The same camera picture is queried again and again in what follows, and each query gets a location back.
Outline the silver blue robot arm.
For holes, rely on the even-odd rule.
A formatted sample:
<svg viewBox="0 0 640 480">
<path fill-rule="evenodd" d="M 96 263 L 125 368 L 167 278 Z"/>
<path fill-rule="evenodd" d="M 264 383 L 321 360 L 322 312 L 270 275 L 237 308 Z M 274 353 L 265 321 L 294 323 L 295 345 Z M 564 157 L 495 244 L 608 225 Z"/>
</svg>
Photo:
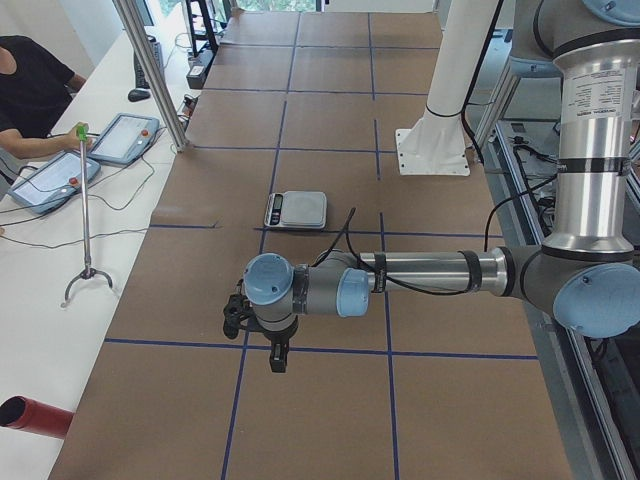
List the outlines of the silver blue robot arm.
<svg viewBox="0 0 640 480">
<path fill-rule="evenodd" d="M 224 310 L 224 334 L 263 334 L 282 373 L 302 315 L 365 314 L 371 294 L 488 291 L 514 297 L 591 338 L 639 320 L 639 273 L 622 233 L 639 66 L 635 1 L 520 1 L 513 54 L 554 64 L 563 80 L 555 221 L 540 246 L 481 252 L 355 253 L 330 248 L 311 265 L 265 253 L 246 266 Z"/>
</svg>

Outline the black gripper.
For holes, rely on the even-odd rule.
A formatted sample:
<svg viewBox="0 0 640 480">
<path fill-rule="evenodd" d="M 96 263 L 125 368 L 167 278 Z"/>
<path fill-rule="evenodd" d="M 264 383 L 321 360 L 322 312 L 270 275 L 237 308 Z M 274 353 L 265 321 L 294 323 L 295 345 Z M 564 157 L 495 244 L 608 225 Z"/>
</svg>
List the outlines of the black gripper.
<svg viewBox="0 0 640 480">
<path fill-rule="evenodd" d="M 297 327 L 288 327 L 281 331 L 263 331 L 270 341 L 269 365 L 272 373 L 285 373 L 290 350 L 290 339 L 297 333 Z"/>
</svg>

